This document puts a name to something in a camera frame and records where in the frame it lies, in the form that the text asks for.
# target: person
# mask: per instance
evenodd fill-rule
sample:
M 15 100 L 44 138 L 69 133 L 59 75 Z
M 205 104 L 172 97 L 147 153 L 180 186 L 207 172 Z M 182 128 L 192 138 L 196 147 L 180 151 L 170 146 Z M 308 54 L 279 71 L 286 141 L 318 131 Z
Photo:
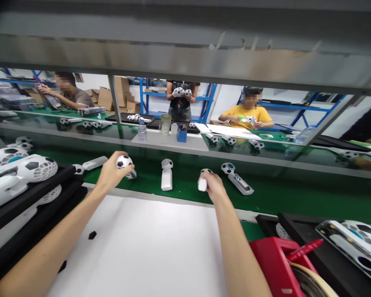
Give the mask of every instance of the person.
M 57 98 L 61 103 L 75 111 L 79 108 L 95 106 L 91 97 L 85 91 L 76 87 L 75 77 L 71 72 L 56 72 L 55 81 L 63 95 L 52 91 L 42 83 L 36 83 L 36 89 L 41 94 Z
M 133 164 L 118 169 L 115 162 L 120 155 L 127 153 L 116 151 L 103 165 L 93 191 L 0 280 L 0 297 L 47 295 L 62 263 L 108 191 L 134 169 Z M 223 182 L 208 172 L 204 178 L 216 209 L 228 296 L 272 297 Z
M 230 120 L 230 127 L 244 129 L 261 129 L 272 128 L 275 123 L 269 116 L 267 110 L 262 106 L 258 106 L 258 101 L 261 100 L 262 88 L 247 87 L 244 89 L 244 102 L 241 105 L 234 106 L 228 111 L 219 116 L 219 120 Z M 242 122 L 238 117 L 256 117 L 256 123 L 252 125 L 250 122 Z
M 194 103 L 198 94 L 198 89 L 201 84 L 199 82 L 176 82 L 174 80 L 166 81 L 167 99 L 170 101 L 168 114 L 172 119 L 180 122 L 192 122 L 191 103 Z M 182 92 L 176 92 L 176 89 L 181 87 Z

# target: yellow shirt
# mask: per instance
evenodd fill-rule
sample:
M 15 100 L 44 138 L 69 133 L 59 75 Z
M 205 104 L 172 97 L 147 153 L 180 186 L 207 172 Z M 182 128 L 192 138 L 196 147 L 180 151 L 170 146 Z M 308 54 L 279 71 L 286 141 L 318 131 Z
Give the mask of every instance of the yellow shirt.
M 243 105 L 237 105 L 237 106 L 230 108 L 228 111 L 224 112 L 223 115 L 224 116 L 242 116 L 242 117 L 255 116 L 257 122 L 263 122 L 263 123 L 272 121 L 267 110 L 261 106 L 258 106 L 255 109 L 244 109 Z M 251 123 L 249 122 L 234 123 L 230 121 L 230 127 L 253 129 Z

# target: black t-shirt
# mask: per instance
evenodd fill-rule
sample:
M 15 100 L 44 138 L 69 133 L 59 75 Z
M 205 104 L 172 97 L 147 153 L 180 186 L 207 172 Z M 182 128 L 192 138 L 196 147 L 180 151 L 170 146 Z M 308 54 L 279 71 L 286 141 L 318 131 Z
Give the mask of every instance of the black t-shirt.
M 173 90 L 178 87 L 182 87 L 184 91 L 191 90 L 191 92 L 194 92 L 195 86 L 201 85 L 200 82 L 186 82 L 186 81 L 174 81 L 174 80 L 167 80 L 167 82 L 173 84 L 172 90 L 168 90 L 168 92 L 170 93 L 172 93 Z M 172 101 L 170 101 L 170 106 L 173 108 L 176 108 L 179 102 L 181 103 L 180 105 L 184 108 L 190 106 L 190 103 L 184 96 L 174 98 Z

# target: gray shirt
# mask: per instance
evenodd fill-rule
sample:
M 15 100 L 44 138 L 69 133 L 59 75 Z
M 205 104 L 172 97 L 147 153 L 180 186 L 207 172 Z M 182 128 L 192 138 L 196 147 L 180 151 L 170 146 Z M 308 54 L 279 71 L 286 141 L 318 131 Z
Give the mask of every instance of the gray shirt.
M 87 94 L 87 92 L 77 88 L 74 96 L 69 96 L 67 93 L 63 95 L 66 99 L 78 104 L 83 104 L 85 107 L 94 107 L 94 103 L 91 97 Z

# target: plastic bottle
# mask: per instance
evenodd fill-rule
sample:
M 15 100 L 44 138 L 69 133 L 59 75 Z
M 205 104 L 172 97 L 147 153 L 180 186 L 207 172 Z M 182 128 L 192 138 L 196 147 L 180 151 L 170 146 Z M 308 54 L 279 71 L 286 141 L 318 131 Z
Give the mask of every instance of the plastic bottle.
M 140 123 L 138 127 L 137 135 L 139 136 L 139 141 L 146 141 L 147 140 L 147 128 L 144 124 L 144 118 L 140 118 Z
M 294 142 L 298 144 L 304 143 L 305 139 L 307 139 L 312 134 L 313 130 L 315 129 L 316 129 L 316 126 L 313 126 L 313 125 L 305 128 L 304 130 L 301 131 L 300 134 L 298 134 Z

